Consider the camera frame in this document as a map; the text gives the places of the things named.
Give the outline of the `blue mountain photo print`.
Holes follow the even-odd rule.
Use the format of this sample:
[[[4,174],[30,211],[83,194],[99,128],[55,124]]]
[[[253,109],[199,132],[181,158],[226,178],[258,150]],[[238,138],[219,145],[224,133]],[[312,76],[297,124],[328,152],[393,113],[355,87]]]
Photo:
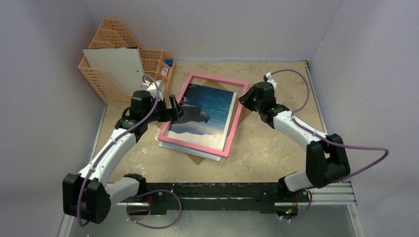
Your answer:
[[[236,96],[233,91],[188,84],[179,103],[185,115],[169,125],[165,136],[222,151]]]

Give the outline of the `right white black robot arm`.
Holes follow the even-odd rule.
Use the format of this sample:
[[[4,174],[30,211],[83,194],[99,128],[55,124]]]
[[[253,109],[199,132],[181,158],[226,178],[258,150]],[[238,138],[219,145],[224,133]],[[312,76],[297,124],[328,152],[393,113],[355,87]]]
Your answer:
[[[350,174],[342,138],[337,134],[313,135],[303,130],[304,123],[293,119],[289,108],[276,102],[272,84],[254,84],[239,102],[250,111],[258,112],[264,123],[290,137],[306,152],[305,169],[279,179],[277,194],[280,199],[289,201],[297,191],[322,188]]]

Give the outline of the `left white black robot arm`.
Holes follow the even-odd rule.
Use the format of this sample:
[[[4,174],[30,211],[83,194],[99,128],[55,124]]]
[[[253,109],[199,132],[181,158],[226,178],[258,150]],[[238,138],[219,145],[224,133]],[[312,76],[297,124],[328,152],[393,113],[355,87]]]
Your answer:
[[[108,180],[122,158],[140,140],[151,122],[178,121],[185,115],[184,109],[173,95],[170,107],[160,95],[146,90],[136,91],[131,103],[105,146],[77,174],[67,174],[62,181],[63,212],[76,217],[80,226],[100,224],[110,209],[128,198],[141,202],[152,194],[147,190],[146,178],[129,173],[115,183]]]

